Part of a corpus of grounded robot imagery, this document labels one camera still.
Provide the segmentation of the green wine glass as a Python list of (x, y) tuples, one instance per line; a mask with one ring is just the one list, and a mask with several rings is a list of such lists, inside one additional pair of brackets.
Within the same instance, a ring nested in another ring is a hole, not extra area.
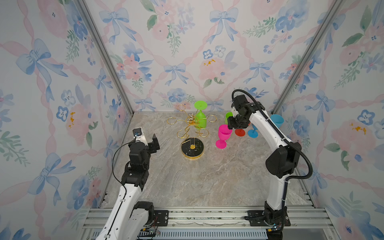
[(226, 116), (225, 116), (225, 124), (227, 125), (228, 124), (228, 118), (229, 117), (232, 117), (233, 116), (233, 113), (232, 112), (228, 112), (226, 113)]
[(205, 101), (197, 101), (195, 102), (194, 107), (198, 110), (195, 115), (196, 127), (205, 129), (207, 126), (207, 117), (203, 113), (203, 110), (208, 107), (208, 104)]

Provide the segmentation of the red wine glass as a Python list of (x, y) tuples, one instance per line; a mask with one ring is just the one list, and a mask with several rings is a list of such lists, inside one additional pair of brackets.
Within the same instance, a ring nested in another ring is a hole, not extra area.
[(250, 122), (239, 123), (236, 127), (235, 134), (239, 137), (244, 137), (246, 134), (245, 129), (247, 129), (250, 124)]

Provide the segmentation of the pink wine glass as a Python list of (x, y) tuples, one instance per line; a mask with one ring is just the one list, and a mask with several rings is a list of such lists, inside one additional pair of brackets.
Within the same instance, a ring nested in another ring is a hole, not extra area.
[(225, 149), (227, 147), (227, 140), (231, 137), (233, 130), (229, 129), (228, 125), (221, 125), (218, 130), (219, 140), (216, 141), (216, 147)]

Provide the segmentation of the bright blue wine glass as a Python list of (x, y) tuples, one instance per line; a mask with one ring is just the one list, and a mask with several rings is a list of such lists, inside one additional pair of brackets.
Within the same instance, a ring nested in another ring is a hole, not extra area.
[(253, 139), (257, 138), (259, 136), (259, 133), (257, 132), (257, 130), (258, 130), (257, 127), (252, 124), (252, 129), (248, 131), (248, 136)]

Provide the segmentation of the teal blue wine glass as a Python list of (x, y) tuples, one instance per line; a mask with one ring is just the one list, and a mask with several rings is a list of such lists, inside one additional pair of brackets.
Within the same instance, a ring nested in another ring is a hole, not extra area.
[(277, 114), (273, 114), (270, 116), (270, 119), (273, 121), (273, 123), (278, 127), (280, 128), (283, 123), (285, 122), (284, 118), (280, 115), (277, 115)]

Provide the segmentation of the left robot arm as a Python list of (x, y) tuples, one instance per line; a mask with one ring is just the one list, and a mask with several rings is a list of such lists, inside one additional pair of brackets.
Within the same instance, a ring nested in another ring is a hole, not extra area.
[(126, 144), (130, 161), (120, 181), (118, 198), (98, 240), (135, 240), (140, 231), (155, 221), (152, 202), (139, 198), (149, 177), (150, 157), (160, 149), (156, 135), (147, 142), (141, 130), (135, 129), (134, 139)]

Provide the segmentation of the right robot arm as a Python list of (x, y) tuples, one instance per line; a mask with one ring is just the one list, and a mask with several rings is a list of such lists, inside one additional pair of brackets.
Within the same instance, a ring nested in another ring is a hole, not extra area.
[(270, 174), (270, 190), (263, 216), (248, 217), (248, 220), (264, 221), (274, 231), (281, 230), (287, 220), (285, 203), (288, 180), (297, 167), (301, 147), (281, 132), (260, 102), (246, 91), (233, 91), (231, 112), (233, 115), (228, 117), (228, 129), (245, 129), (254, 125), (272, 151), (265, 162)]

